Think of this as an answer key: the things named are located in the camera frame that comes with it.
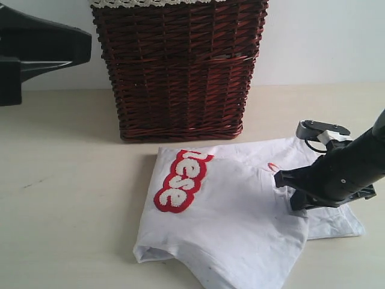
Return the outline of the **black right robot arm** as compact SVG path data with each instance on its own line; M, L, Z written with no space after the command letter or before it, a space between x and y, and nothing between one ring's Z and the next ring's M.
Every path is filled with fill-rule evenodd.
M338 208L376 195L373 184L384 178L384 114L355 140L343 126L314 120L300 121L296 136L306 145L320 142L325 150L309 166L274 175L276 187L295 190L292 210Z

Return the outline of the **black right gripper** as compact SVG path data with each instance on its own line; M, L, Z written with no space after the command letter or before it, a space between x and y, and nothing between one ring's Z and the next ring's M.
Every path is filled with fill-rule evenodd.
M345 147L320 157L310 167L279 170L275 187L296 189L290 198L293 211L338 207L376 196L377 149Z

